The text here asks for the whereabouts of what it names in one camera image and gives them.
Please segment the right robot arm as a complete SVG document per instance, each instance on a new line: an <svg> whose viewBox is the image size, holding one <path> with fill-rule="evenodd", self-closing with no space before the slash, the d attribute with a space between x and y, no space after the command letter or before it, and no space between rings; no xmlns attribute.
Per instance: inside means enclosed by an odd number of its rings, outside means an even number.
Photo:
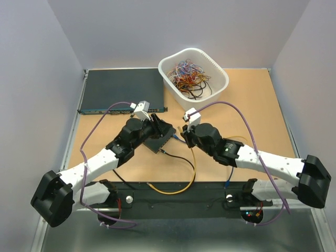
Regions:
<svg viewBox="0 0 336 252"><path fill-rule="evenodd" d="M248 181L241 193L243 202L248 205L276 198L299 200L313 208L326 205L331 175L314 155L300 159L255 150L222 137L209 123L184 125L181 136L189 148L198 147L221 165L267 174L266 181Z"/></svg>

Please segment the small black network switch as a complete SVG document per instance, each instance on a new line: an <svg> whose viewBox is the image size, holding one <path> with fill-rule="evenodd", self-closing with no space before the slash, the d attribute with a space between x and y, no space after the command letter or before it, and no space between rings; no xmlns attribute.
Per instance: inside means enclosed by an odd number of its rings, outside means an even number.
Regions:
<svg viewBox="0 0 336 252"><path fill-rule="evenodd" d="M153 153L157 154L160 149L170 140L176 133L176 129L172 126L169 127L167 134L158 139L147 139L143 144L151 150Z"/></svg>

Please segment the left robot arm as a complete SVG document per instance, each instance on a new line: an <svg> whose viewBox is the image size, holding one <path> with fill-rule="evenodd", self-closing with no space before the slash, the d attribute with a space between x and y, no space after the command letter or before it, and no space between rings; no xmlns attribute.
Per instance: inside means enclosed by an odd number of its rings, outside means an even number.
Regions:
<svg viewBox="0 0 336 252"><path fill-rule="evenodd" d="M82 193L88 183L103 173L126 163L146 140L161 139L172 128L155 113L145 120L128 119L119 134L98 154L84 157L82 163L63 172L45 173L30 201L31 206L51 227L59 226L72 213L76 193Z"/></svg>

